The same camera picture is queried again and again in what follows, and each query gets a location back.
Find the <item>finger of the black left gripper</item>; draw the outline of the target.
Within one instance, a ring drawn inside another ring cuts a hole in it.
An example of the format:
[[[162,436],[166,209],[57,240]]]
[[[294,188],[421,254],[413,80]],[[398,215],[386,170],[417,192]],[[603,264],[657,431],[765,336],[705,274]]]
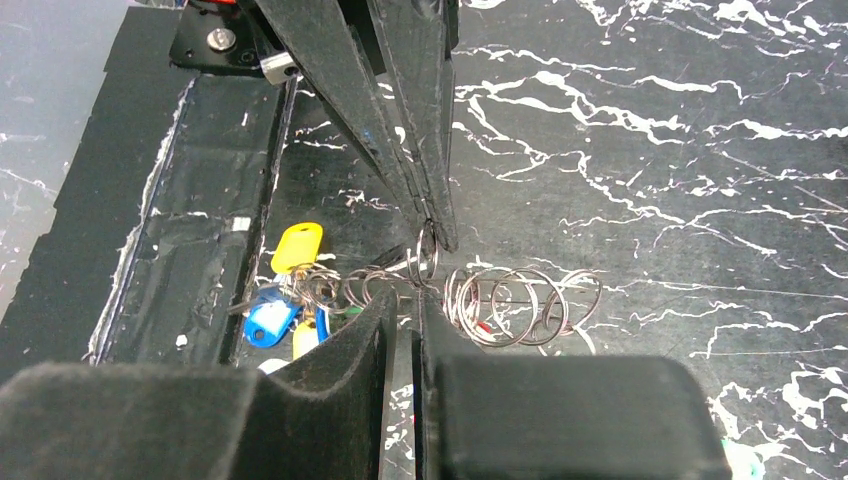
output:
[[[409,158],[401,164],[414,201],[448,252],[459,247],[451,197],[450,151],[458,44],[456,1],[369,1],[377,42],[406,133]]]
[[[426,215],[388,132],[376,78],[337,1],[259,1],[259,9],[325,110],[393,195],[412,229]]]

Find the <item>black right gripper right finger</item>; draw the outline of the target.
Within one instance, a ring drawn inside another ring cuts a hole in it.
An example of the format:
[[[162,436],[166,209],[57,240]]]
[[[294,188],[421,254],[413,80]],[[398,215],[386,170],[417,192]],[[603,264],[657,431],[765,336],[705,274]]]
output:
[[[420,479],[728,479],[697,381],[658,356],[486,353],[413,339]]]

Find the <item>blue key tag front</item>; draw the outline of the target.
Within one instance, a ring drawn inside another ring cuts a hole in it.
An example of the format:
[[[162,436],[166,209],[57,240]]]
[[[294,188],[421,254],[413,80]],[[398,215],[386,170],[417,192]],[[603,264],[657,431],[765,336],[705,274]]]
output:
[[[245,339],[254,347],[271,348],[283,339],[301,311],[301,306],[284,301],[260,304],[248,314]]]

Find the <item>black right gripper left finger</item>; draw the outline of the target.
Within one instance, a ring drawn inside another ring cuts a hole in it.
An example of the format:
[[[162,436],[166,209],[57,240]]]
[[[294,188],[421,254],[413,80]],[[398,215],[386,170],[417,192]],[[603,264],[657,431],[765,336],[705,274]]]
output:
[[[5,479],[374,479],[397,300],[291,364],[44,363],[1,389]]]

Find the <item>yellow key tag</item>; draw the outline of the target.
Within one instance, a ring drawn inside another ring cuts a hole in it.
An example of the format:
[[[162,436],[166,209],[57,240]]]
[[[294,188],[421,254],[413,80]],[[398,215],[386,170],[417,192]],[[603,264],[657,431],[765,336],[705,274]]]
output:
[[[297,266],[313,263],[323,239],[323,227],[302,222],[288,227],[272,255],[270,266],[276,274],[290,274]]]

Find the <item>cluster of tagged keys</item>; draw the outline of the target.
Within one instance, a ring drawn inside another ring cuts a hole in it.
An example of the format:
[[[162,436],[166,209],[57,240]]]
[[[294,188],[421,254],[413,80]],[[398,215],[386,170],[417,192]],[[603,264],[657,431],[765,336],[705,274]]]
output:
[[[602,281],[591,270],[572,270],[556,278],[532,266],[505,267],[479,263],[439,272],[441,253],[428,250],[433,228],[424,228],[413,247],[398,247],[364,266],[340,271],[325,252],[325,235],[316,260],[290,274],[271,269],[248,297],[228,307],[242,320],[241,335],[256,306],[284,301],[301,306],[283,339],[291,362],[329,345],[377,303],[389,303],[389,325],[417,320],[417,331],[443,327],[460,340],[484,350],[532,349],[555,356],[555,344],[576,338],[589,355],[598,348],[587,324],[602,298]]]

